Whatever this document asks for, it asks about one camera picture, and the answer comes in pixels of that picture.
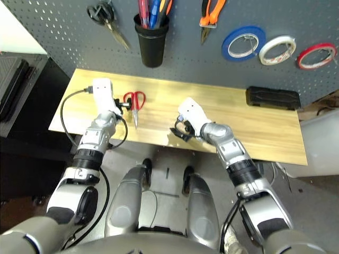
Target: blue pen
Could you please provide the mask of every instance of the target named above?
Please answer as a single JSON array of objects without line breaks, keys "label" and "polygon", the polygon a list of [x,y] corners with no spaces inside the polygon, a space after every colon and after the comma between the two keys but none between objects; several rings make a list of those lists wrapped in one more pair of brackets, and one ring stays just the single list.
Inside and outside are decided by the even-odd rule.
[{"label": "blue pen", "polygon": [[153,29],[155,24],[157,23],[157,18],[159,14],[161,0],[153,0],[153,5],[150,10],[150,17],[149,17],[149,28]]}]

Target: wooden board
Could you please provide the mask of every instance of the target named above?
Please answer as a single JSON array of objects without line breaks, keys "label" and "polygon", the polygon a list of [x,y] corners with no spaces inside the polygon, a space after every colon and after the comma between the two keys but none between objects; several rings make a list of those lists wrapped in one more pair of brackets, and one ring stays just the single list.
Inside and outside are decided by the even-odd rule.
[{"label": "wooden board", "polygon": [[[128,124],[127,140],[215,152],[215,148],[206,143],[196,139],[185,143],[170,132],[178,116],[178,106],[187,97],[192,97],[202,106],[209,119],[228,124],[233,129],[252,158],[307,164],[297,112],[248,106],[243,89],[76,69],[64,98],[74,91],[91,86],[93,78],[101,77],[112,80],[114,98],[122,99],[125,93],[137,90],[147,96],[145,106],[139,111],[137,130],[131,112],[124,110],[123,117]],[[59,112],[60,105],[49,129],[62,132]],[[64,119],[70,133],[83,134],[96,116],[91,94],[75,95],[65,103]],[[120,123],[113,137],[122,139],[123,136],[124,127]]]}]

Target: black cup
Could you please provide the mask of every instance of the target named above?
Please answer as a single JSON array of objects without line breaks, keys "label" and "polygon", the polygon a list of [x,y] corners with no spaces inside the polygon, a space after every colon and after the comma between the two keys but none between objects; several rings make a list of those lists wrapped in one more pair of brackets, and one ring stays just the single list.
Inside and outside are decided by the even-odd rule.
[{"label": "black cup", "polygon": [[142,63],[150,68],[155,68],[163,63],[165,39],[170,20],[166,17],[164,25],[157,29],[143,28],[140,17],[134,17],[135,29],[138,33]]}]

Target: pegboard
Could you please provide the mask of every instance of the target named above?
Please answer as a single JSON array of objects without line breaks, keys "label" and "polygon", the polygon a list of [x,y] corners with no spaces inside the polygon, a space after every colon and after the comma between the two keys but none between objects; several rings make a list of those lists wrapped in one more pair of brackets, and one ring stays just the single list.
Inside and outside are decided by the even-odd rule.
[{"label": "pegboard", "polygon": [[[298,69],[295,61],[316,43],[331,42],[338,49],[338,0],[228,0],[204,45],[200,44],[201,0],[173,0],[164,61],[155,69],[141,63],[133,22],[138,13],[136,0],[112,0],[130,50],[88,18],[86,7],[97,0],[2,1],[69,76],[78,67],[216,86],[287,89],[299,92],[302,105],[339,88],[339,68],[334,61],[312,71]],[[290,59],[274,66],[262,65],[258,57],[244,62],[225,60],[222,42],[244,25],[261,27],[267,40],[278,35],[295,37],[297,49]]]}]

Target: scissors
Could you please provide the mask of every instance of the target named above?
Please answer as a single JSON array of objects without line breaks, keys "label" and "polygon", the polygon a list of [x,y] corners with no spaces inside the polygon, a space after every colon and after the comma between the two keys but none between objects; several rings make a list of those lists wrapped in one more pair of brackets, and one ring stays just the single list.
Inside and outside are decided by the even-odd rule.
[{"label": "scissors", "polygon": [[96,24],[107,27],[113,34],[115,40],[123,45],[126,50],[129,49],[129,43],[118,29],[116,24],[117,16],[111,4],[101,1],[96,6],[88,6],[87,15]]},{"label": "scissors", "polygon": [[[139,95],[142,95],[141,106],[139,105],[139,97],[138,97]],[[128,92],[123,96],[123,101],[128,102],[129,99],[131,100],[131,110],[132,110],[134,125],[137,128],[138,127],[138,111],[142,109],[142,107],[144,106],[144,103],[146,101],[146,95],[141,91]]]}]

